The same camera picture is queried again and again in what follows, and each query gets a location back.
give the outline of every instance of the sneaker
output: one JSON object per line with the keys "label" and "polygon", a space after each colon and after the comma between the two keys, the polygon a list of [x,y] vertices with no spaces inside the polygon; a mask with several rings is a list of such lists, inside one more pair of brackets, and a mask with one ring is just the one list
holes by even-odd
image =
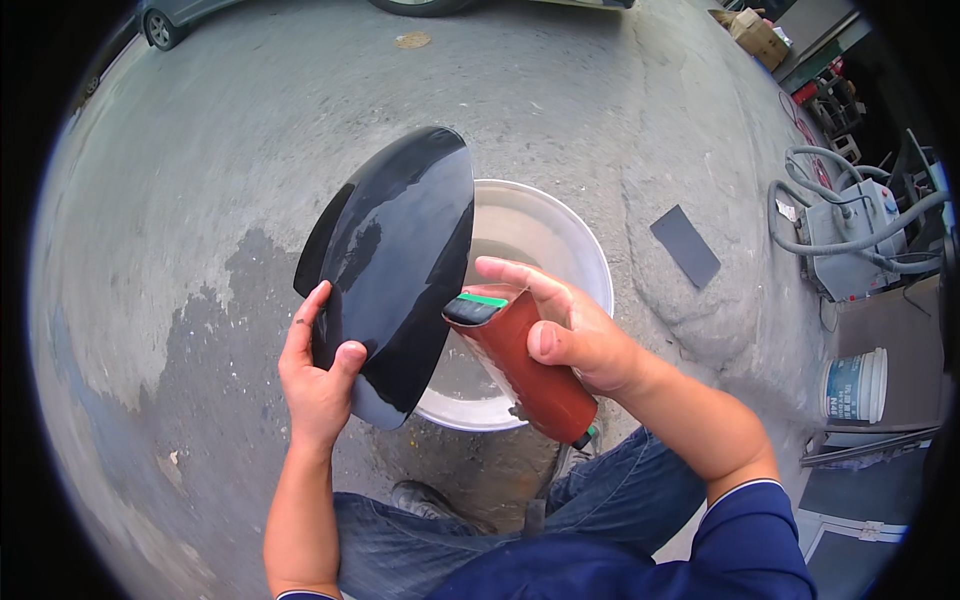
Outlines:
{"label": "sneaker", "polygon": [[390,503],[401,511],[423,518],[455,518],[465,521],[485,536],[497,533],[492,524],[461,515],[443,494],[419,481],[401,481],[396,484],[390,493]]}
{"label": "sneaker", "polygon": [[600,456],[600,443],[603,439],[603,425],[599,420],[595,420],[590,426],[593,429],[593,437],[587,442],[583,449],[578,450],[570,444],[560,444],[560,451],[557,453],[557,465],[553,468],[553,476],[550,481],[543,486],[541,492],[549,492],[553,484],[570,473],[570,470],[577,465],[591,461]]}

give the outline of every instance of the electrical box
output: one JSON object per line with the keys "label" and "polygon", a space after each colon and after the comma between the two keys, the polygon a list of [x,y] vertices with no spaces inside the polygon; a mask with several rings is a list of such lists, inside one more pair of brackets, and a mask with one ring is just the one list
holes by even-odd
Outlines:
{"label": "electrical box", "polygon": [[[817,203],[801,215],[801,236],[813,246],[830,246],[862,240],[889,225],[900,216],[893,192],[873,180],[855,183],[840,192],[850,201],[852,228],[848,228],[840,208],[828,202]],[[866,249],[891,257],[906,252],[906,235],[901,229],[893,236]],[[888,273],[857,253],[833,256],[805,256],[804,274],[832,300],[860,300],[879,292],[900,275]]]}

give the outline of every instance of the shirt sleeve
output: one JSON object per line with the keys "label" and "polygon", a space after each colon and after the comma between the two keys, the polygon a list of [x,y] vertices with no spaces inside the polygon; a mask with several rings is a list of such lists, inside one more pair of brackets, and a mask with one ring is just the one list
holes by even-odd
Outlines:
{"label": "shirt sleeve", "polygon": [[707,510],[693,537],[690,565],[725,587],[758,596],[815,598],[797,539],[790,498],[780,483],[750,481]]}
{"label": "shirt sleeve", "polygon": [[284,591],[276,597],[276,600],[317,600],[318,598],[323,600],[337,600],[333,596],[308,589],[291,589],[290,591]]}

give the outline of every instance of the jeans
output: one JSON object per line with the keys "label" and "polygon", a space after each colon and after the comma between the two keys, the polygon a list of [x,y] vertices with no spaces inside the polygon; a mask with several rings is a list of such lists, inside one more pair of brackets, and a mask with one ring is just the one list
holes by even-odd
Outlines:
{"label": "jeans", "polygon": [[[706,495],[684,460],[640,427],[553,484],[543,535],[587,534],[652,555]],[[356,493],[335,493],[333,506],[340,589],[357,600],[422,598],[460,566],[520,539],[520,532],[480,535],[460,519],[422,518]]]}

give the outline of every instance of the man's left hand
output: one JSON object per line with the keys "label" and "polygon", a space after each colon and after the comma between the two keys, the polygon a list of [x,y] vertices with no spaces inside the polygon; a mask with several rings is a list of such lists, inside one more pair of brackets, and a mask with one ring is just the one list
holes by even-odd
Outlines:
{"label": "man's left hand", "polygon": [[313,365],[313,322],[330,296],[330,282],[321,281],[294,315],[277,368],[290,407],[290,446],[332,451],[350,416],[350,387],[367,359],[359,342],[337,348],[330,371]]}

